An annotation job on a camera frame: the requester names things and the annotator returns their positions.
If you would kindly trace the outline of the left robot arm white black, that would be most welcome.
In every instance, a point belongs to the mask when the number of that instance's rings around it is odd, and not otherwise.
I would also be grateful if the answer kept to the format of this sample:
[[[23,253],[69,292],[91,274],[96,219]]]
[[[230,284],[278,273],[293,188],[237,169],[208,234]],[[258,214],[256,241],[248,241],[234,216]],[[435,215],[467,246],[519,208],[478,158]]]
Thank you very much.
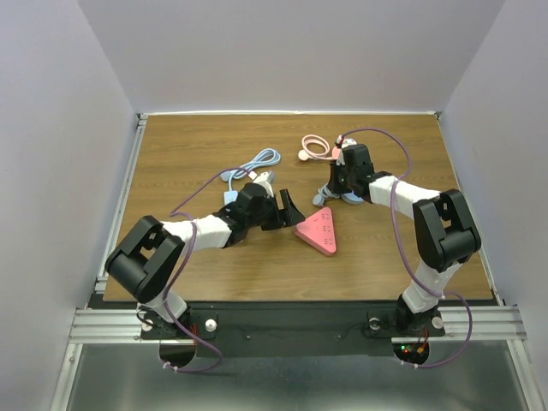
[[[144,216],[110,253],[104,269],[141,305],[161,318],[171,337],[190,327],[188,304],[170,290],[168,281],[180,257],[210,248],[224,249],[243,241],[250,229],[263,231],[296,226],[305,221],[289,191],[280,191],[282,207],[266,182],[249,182],[235,200],[205,217],[161,222]]]

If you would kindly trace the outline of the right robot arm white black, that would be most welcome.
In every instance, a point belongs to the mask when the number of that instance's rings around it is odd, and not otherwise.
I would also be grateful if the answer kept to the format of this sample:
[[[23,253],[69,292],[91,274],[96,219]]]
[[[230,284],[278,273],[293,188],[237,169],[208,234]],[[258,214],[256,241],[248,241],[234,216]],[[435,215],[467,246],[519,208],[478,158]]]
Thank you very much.
[[[368,148],[351,140],[336,143],[338,157],[331,160],[327,189],[335,197],[345,194],[390,208],[398,252],[411,283],[398,297],[395,327],[404,334],[420,329],[444,298],[452,276],[481,248],[480,234],[461,191],[444,192],[406,183],[402,178],[374,170]],[[397,228],[397,213],[414,222],[420,262],[415,271],[404,256]]]

